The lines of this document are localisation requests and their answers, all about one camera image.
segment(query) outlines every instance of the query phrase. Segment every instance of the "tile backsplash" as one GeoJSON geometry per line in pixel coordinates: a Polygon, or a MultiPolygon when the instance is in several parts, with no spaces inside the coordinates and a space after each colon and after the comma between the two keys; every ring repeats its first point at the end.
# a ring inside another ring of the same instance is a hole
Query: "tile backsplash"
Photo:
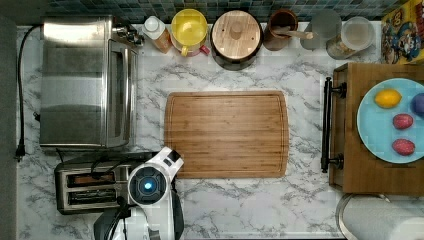
{"type": "Polygon", "coordinates": [[[50,0],[50,14],[114,14],[131,23],[144,23],[152,15],[165,23],[184,8],[194,8],[209,23],[230,10],[244,10],[259,22],[267,22],[271,14],[286,8],[299,21],[310,21],[321,9],[334,9],[343,20],[363,16],[369,20],[381,17],[399,7],[405,0],[50,0]]]}

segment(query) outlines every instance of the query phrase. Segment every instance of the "lemon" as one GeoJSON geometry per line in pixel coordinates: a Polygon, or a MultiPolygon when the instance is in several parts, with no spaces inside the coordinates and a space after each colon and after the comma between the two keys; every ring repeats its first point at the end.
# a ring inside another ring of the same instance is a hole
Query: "lemon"
{"type": "Polygon", "coordinates": [[[381,108],[393,108],[399,104],[402,95],[392,88],[384,89],[375,95],[374,101],[381,108]]]}

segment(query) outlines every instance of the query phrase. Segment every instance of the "wooden tray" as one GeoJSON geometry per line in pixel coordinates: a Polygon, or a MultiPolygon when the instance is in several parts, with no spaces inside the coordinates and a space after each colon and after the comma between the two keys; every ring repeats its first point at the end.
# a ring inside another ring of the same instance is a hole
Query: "wooden tray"
{"type": "Polygon", "coordinates": [[[407,78],[424,84],[424,68],[417,65],[347,63],[334,70],[333,86],[347,83],[347,94],[333,95],[330,158],[342,153],[344,168],[330,165],[330,184],[345,193],[424,195],[424,158],[406,164],[383,161],[363,144],[357,128],[359,105],[376,84],[407,78]]]}
{"type": "Polygon", "coordinates": [[[281,177],[287,121],[280,91],[171,93],[165,145],[184,159],[180,178],[281,177]]]}

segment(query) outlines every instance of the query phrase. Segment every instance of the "light blue plate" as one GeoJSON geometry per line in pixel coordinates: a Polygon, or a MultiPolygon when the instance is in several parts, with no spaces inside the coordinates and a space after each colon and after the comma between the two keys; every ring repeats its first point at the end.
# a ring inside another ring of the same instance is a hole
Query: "light blue plate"
{"type": "Polygon", "coordinates": [[[423,85],[405,78],[393,78],[375,85],[362,99],[357,116],[358,131],[375,156],[391,163],[409,163],[424,156],[424,119],[410,108],[412,98],[418,93],[424,93],[423,85]],[[402,95],[401,102],[390,109],[380,108],[374,102],[375,95],[387,88],[396,89],[402,95]],[[396,129],[393,117],[399,113],[411,115],[414,124],[405,130],[396,129]],[[392,143],[399,138],[415,143],[415,152],[402,156],[393,150],[392,143]]]}

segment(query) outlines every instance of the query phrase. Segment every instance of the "white marble surface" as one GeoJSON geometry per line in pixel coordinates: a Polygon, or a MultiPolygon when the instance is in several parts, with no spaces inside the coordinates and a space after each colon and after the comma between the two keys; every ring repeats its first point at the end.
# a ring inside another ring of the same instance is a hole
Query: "white marble surface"
{"type": "MultiPolygon", "coordinates": [[[[378,23],[375,23],[379,37],[378,23]]],[[[20,29],[18,45],[27,28],[20,29]]],[[[60,162],[38,145],[42,43],[40,32],[24,52],[27,155],[18,165],[19,239],[94,239],[99,214],[62,216],[56,210],[53,170],[60,162]]],[[[379,44],[348,61],[377,62],[379,44]]],[[[268,179],[178,180],[185,218],[185,239],[338,238],[335,209],[341,193],[321,173],[322,84],[335,61],[325,50],[308,51],[299,40],[270,52],[264,47],[242,71],[219,67],[212,56],[183,58],[173,49],[164,55],[149,43],[140,49],[137,138],[134,151],[160,150],[169,93],[179,91],[281,90],[290,126],[286,176],[268,179]]]]}

